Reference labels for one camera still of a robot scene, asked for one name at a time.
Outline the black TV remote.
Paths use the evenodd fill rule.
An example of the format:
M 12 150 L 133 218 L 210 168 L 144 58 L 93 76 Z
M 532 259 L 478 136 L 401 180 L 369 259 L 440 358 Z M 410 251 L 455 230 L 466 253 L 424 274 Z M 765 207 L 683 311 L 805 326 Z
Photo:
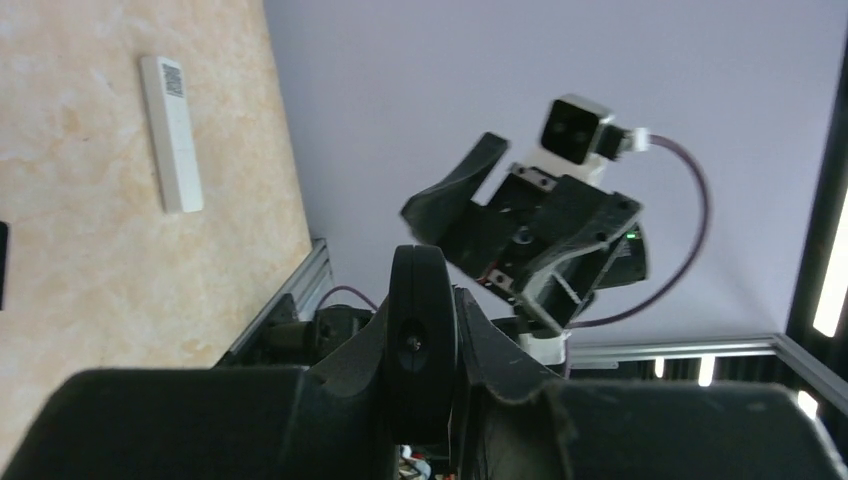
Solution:
M 388 423 L 397 444 L 447 435 L 458 362 L 457 314 L 442 251 L 396 248 L 385 310 L 382 365 Z

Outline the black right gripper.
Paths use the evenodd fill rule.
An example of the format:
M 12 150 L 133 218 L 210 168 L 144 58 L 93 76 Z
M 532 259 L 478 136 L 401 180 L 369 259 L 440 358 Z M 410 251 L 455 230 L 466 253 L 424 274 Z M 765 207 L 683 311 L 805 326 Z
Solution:
M 562 331 L 597 291 L 647 278 L 642 206 L 527 167 L 515 168 L 488 204 L 471 202 L 509 147 L 484 133 L 442 180 L 412 195 L 400 216 L 421 244 L 439 243 L 451 227 L 453 266 L 527 320 Z

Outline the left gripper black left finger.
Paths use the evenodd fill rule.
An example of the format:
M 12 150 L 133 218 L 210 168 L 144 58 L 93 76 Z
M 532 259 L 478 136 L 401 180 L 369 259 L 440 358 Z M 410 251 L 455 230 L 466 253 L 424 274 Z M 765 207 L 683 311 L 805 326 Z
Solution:
M 6 479 L 393 479 L 383 303 L 311 369 L 92 369 L 48 398 Z

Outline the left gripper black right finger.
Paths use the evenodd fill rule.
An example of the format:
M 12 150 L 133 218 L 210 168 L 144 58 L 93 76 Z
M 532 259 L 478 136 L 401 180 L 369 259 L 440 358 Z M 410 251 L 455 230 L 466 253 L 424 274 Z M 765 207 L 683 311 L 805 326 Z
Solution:
M 823 425 L 786 388 L 567 380 L 455 292 L 461 479 L 843 479 Z

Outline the white air conditioner remote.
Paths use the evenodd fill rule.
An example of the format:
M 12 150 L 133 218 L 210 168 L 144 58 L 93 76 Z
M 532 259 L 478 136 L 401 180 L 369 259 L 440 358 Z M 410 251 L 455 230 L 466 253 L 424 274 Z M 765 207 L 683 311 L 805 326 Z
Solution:
M 162 56 L 143 56 L 139 66 L 164 211 L 199 212 L 204 197 L 183 69 Z

